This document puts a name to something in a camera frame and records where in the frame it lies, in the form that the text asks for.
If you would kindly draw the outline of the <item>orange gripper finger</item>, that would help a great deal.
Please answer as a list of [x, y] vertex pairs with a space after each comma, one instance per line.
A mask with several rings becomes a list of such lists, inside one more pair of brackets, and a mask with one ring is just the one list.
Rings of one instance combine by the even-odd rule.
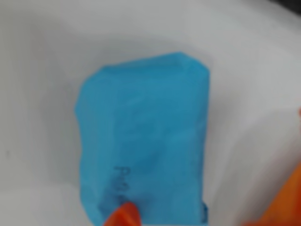
[[257, 221], [245, 226], [299, 226], [301, 224], [301, 165], [298, 164], [269, 207]]
[[110, 214], [103, 226], [141, 226], [139, 210], [132, 202], [126, 202]]

